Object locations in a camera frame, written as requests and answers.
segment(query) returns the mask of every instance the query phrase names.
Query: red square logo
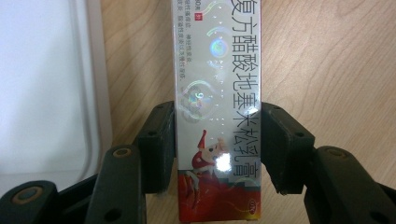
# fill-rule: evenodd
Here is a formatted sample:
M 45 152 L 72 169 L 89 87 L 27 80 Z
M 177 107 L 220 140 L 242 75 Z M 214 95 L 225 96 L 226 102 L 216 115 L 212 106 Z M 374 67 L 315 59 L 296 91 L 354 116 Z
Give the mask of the red square logo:
M 202 15 L 201 12 L 195 13 L 195 20 L 196 21 L 202 21 L 204 19 L 204 16 Z

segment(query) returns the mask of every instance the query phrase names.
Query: illustrated character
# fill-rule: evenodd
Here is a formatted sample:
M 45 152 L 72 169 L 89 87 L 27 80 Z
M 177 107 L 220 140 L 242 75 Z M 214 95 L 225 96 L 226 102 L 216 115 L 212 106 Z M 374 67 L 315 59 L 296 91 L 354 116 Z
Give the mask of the illustrated character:
M 206 130 L 204 130 L 201 140 L 198 143 L 198 152 L 192 158 L 192 171 L 187 171 L 184 175 L 187 194 L 186 198 L 193 194 L 192 209 L 200 201 L 200 181 L 205 181 L 210 185 L 219 185 L 219 180 L 214 172 L 216 167 L 216 159 L 229 150 L 224 143 L 223 138 L 218 138 L 218 142 L 211 146 L 205 147 Z

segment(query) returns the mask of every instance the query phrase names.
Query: ointment package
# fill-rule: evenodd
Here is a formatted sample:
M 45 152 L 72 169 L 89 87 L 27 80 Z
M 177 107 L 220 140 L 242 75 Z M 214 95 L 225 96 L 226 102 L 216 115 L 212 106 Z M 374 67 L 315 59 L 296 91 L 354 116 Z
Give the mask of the ointment package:
M 182 222 L 261 214 L 261 4 L 173 0 Z

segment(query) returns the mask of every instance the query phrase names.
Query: tabletop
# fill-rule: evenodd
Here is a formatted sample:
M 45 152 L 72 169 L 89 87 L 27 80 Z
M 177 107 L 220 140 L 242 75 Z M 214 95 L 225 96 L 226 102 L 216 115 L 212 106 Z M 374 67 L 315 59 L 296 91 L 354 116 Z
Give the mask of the tabletop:
M 113 145 L 128 144 L 175 97 L 171 0 L 102 0 L 102 12 Z M 263 0 L 262 100 L 396 189 L 396 1 Z M 176 172 L 147 196 L 148 224 L 178 223 Z M 262 167 L 257 223 L 308 223 L 303 199 L 276 194 Z

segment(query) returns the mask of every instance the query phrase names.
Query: white plastic container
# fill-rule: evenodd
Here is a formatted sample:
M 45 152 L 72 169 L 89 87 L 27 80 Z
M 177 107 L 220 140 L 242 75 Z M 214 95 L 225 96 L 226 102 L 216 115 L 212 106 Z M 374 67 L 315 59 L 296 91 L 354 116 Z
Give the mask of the white plastic container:
M 111 146 L 100 0 L 0 2 L 0 196 L 94 175 Z

